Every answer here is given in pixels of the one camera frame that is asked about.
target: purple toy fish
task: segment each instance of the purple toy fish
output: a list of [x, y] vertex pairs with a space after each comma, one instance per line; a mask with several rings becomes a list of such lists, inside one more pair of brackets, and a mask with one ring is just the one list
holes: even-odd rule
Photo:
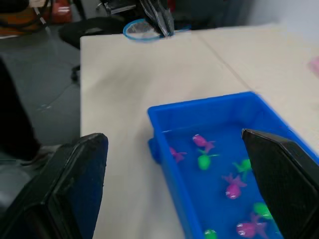
[[205, 152], [208, 153], [212, 148], [214, 148], [214, 142], [215, 141], [207, 141], [206, 139], [204, 139], [202, 136], [200, 136], [199, 134], [195, 134], [193, 136], [193, 141], [194, 143], [199, 146], [199, 147], [205, 147]]
[[228, 177], [222, 176], [230, 185], [226, 189], [226, 196], [230, 199], [236, 199], [241, 195], [240, 187], [246, 187], [247, 184], [240, 180], [240, 175], [233, 178], [233, 174], [229, 174]]
[[184, 159], [184, 156], [185, 152], [180, 152], [180, 153], [177, 153], [175, 149], [173, 149], [172, 147], [169, 147], [169, 150], [170, 150], [170, 153], [172, 154], [172, 156], [175, 158], [176, 160], [176, 163], [182, 161]]
[[262, 238], [268, 239], [265, 233], [265, 227], [267, 223], [259, 223], [259, 216], [251, 214], [251, 223], [240, 223], [236, 227], [237, 233], [244, 238], [253, 238], [256, 234], [259, 234]]

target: gray carpet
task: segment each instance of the gray carpet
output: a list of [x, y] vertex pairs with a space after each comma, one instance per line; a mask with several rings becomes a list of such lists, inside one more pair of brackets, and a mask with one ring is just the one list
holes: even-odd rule
[[70, 79], [80, 51], [58, 37], [60, 26], [0, 40], [0, 55], [16, 85], [37, 138], [44, 145], [80, 136], [80, 86]]

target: water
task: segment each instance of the water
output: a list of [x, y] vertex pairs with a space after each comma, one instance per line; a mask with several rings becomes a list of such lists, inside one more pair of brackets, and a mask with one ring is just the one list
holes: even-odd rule
[[[222, 176], [233, 177], [238, 175], [233, 162], [240, 164], [248, 158], [245, 144], [241, 139], [243, 126], [239, 124], [223, 124], [215, 127], [193, 126], [165, 132], [170, 147], [177, 152], [187, 152], [185, 159], [178, 163], [178, 168], [188, 190], [189, 196], [196, 211], [201, 229], [204, 232], [212, 229], [217, 232], [219, 239], [240, 239], [236, 232], [238, 223], [249, 223], [253, 205], [264, 202], [255, 181], [252, 171], [247, 174], [247, 187], [241, 188], [241, 196], [235, 200], [226, 197], [225, 192], [229, 184]], [[195, 134], [200, 134], [207, 141], [216, 141], [215, 148], [208, 153], [219, 154], [211, 158], [208, 170], [200, 170], [197, 158], [201, 155], [192, 141]], [[277, 233], [277, 226], [273, 221], [267, 222], [265, 232], [270, 239], [282, 239]]]

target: black office chair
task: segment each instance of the black office chair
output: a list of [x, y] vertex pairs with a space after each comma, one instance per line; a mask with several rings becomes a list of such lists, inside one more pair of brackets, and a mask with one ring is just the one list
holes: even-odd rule
[[[103, 7], [106, 11], [106, 17], [86, 19], [81, 1], [75, 0], [74, 3], [82, 20], [66, 24], [60, 28], [60, 38], [80, 50], [80, 38], [82, 36], [121, 34], [128, 22], [138, 18], [136, 12], [127, 12], [135, 9], [135, 0], [101, 0], [100, 2], [97, 10]], [[72, 68], [71, 79], [73, 82], [78, 81], [77, 72], [79, 70], [80, 65]]]

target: pink toy fish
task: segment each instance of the pink toy fish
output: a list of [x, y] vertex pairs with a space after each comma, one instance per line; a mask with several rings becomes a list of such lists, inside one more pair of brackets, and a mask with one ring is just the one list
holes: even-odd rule
[[309, 67], [313, 71], [313, 73], [315, 73], [315, 75], [319, 77], [319, 56], [309, 63]]
[[215, 141], [207, 141], [206, 139], [204, 139], [202, 136], [200, 136], [199, 134], [195, 134], [193, 136], [193, 141], [194, 143], [199, 146], [199, 147], [205, 147], [205, 152], [208, 153], [212, 148], [214, 148], [214, 142]]
[[243, 183], [240, 179], [240, 175], [233, 178], [233, 174], [229, 174], [228, 177], [222, 176], [230, 185], [226, 189], [226, 196], [230, 199], [236, 199], [241, 195], [240, 187], [246, 187], [247, 184]]
[[182, 161], [184, 159], [184, 156], [185, 152], [180, 152], [180, 153], [177, 153], [175, 149], [173, 149], [172, 147], [169, 147], [169, 150], [170, 150], [170, 153], [172, 154], [172, 156], [175, 158], [176, 160], [176, 163]]
[[262, 238], [268, 239], [265, 233], [265, 227], [267, 223], [259, 223], [259, 216], [251, 214], [251, 223], [240, 223], [236, 226], [237, 233], [244, 238], [253, 238], [256, 234], [259, 234]]

